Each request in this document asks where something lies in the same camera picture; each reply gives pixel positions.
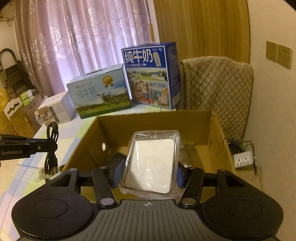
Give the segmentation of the quilted beige chair cover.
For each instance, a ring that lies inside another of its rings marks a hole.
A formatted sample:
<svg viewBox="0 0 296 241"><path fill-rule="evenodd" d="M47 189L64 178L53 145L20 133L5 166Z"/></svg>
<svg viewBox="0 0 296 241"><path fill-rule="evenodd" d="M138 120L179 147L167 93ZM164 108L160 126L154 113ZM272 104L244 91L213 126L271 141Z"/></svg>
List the quilted beige chair cover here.
<svg viewBox="0 0 296 241"><path fill-rule="evenodd" d="M251 105L252 66L205 56L182 60L180 68L185 108L215 112L226 138L241 141Z"/></svg>

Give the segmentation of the white pad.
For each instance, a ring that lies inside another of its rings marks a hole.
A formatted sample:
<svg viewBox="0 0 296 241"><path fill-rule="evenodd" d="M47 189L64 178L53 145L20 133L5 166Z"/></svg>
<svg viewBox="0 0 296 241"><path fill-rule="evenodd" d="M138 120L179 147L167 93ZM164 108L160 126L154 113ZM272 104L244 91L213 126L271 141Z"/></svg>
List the white pad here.
<svg viewBox="0 0 296 241"><path fill-rule="evenodd" d="M175 199L181 135L177 130L135 132L119 190L143 199Z"/></svg>

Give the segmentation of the beige product box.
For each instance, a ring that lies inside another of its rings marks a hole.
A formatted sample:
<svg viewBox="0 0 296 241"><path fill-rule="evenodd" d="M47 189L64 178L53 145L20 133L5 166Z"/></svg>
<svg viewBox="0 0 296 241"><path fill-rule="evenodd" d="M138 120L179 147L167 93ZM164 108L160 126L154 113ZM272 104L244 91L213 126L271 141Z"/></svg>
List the beige product box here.
<svg viewBox="0 0 296 241"><path fill-rule="evenodd" d="M37 112L45 126L48 126L51 122L57 124L70 122L76 108L70 93L65 91L45 99Z"/></svg>

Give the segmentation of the cotton swabs bag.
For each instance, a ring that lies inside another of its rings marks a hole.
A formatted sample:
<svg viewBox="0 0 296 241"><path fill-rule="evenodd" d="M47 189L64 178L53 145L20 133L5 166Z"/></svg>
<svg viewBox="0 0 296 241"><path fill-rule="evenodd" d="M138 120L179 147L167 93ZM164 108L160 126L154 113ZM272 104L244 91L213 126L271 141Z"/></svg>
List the cotton swabs bag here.
<svg viewBox="0 0 296 241"><path fill-rule="evenodd" d="M37 181L40 181L42 179L46 179L48 177L48 175L45 172L45 168L38 168L35 174L35 178Z"/></svg>

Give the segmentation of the black shaver box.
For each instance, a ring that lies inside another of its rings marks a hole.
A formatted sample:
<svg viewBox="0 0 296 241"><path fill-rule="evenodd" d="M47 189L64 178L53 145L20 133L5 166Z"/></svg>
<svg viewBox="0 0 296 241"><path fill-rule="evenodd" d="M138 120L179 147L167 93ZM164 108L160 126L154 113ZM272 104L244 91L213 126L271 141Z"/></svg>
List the black shaver box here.
<svg viewBox="0 0 296 241"><path fill-rule="evenodd" d="M119 185L123 177L125 161L126 155L116 153L107 163L107 169L104 171L104 174L111 188L116 188Z"/></svg>

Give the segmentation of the pink curtain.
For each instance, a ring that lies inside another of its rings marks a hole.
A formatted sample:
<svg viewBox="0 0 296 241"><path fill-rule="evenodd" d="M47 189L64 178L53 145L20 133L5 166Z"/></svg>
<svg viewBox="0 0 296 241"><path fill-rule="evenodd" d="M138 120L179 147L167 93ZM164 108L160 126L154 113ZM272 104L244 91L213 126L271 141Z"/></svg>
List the pink curtain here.
<svg viewBox="0 0 296 241"><path fill-rule="evenodd" d="M76 76L123 62L121 49L151 41L148 1L16 1L22 62L53 96Z"/></svg>

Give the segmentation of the brown cardboard boxes pile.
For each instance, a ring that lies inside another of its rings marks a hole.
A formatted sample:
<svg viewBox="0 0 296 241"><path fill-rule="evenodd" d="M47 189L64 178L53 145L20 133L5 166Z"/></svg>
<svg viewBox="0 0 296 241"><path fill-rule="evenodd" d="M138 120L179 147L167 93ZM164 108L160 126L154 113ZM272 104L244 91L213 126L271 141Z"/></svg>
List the brown cardboard boxes pile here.
<svg viewBox="0 0 296 241"><path fill-rule="evenodd" d="M25 100L19 97L9 99L7 92L1 89L1 133L32 138L40 129L35 112L43 98L33 94Z"/></svg>

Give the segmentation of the blue milk carton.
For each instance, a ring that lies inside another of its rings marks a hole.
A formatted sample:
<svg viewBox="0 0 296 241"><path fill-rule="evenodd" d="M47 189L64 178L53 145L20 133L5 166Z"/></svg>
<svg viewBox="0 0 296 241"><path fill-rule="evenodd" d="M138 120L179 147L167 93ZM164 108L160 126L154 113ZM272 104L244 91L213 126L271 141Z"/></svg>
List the blue milk carton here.
<svg viewBox="0 0 296 241"><path fill-rule="evenodd" d="M137 45L121 52L133 102L174 109L181 98L176 43Z"/></svg>

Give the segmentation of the brown cardboard box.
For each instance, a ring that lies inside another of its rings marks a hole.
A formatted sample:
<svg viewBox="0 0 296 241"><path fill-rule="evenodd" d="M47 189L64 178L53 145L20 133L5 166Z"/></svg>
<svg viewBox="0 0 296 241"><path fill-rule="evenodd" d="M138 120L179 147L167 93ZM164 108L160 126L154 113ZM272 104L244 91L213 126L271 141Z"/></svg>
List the brown cardboard box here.
<svg viewBox="0 0 296 241"><path fill-rule="evenodd" d="M206 172L234 169L226 138L215 114L193 110L98 116L64 168L90 172L106 166L116 153L127 157L133 134L150 130L177 130L180 133L179 162L184 166L199 167ZM137 196L123 194L118 186L116 197Z"/></svg>

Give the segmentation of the double wall socket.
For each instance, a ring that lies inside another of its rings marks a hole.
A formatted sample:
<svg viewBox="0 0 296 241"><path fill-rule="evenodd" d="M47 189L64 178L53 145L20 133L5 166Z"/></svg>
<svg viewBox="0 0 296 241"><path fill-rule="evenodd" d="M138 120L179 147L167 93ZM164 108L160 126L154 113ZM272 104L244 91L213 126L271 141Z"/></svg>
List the double wall socket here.
<svg viewBox="0 0 296 241"><path fill-rule="evenodd" d="M268 60L278 63L284 68L292 66L292 48L266 41L265 56Z"/></svg>

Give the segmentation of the wooden door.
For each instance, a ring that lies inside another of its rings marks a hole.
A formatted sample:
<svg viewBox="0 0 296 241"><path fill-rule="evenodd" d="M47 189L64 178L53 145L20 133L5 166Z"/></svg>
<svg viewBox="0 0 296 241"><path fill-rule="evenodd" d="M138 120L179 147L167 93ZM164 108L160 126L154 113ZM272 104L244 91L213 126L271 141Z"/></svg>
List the wooden door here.
<svg viewBox="0 0 296 241"><path fill-rule="evenodd" d="M178 59L226 56L249 63L247 1L154 1L159 40L175 42Z"/></svg>

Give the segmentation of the green cow milk carton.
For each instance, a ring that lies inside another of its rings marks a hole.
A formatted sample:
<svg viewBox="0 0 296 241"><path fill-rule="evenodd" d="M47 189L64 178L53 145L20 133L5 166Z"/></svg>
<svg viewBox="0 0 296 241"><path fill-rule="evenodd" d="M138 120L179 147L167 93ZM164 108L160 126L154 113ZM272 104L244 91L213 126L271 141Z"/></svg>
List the green cow milk carton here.
<svg viewBox="0 0 296 241"><path fill-rule="evenodd" d="M77 76L67 89L81 119L132 107L122 64Z"/></svg>

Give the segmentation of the black folding rack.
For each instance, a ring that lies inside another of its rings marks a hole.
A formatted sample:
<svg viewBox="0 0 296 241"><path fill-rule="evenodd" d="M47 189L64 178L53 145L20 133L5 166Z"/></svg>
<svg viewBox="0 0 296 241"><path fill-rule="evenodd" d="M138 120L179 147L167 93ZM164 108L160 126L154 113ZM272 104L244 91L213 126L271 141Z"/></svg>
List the black folding rack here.
<svg viewBox="0 0 296 241"><path fill-rule="evenodd" d="M1 82L9 96L10 99L15 99L20 97L20 95L29 90L34 89L28 73L26 72L22 61L17 60L13 50L9 48L4 48L1 51L1 57L4 53L10 53L13 57L15 64L4 68L2 62L1 64Z"/></svg>

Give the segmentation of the white power strip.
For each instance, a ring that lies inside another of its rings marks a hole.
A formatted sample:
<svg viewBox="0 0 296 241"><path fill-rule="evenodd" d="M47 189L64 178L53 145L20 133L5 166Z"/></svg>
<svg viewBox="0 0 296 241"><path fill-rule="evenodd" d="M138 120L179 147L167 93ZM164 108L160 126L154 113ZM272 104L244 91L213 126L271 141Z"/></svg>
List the white power strip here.
<svg viewBox="0 0 296 241"><path fill-rule="evenodd" d="M254 164L254 157L252 151L245 151L233 155L234 167L236 169L251 166Z"/></svg>

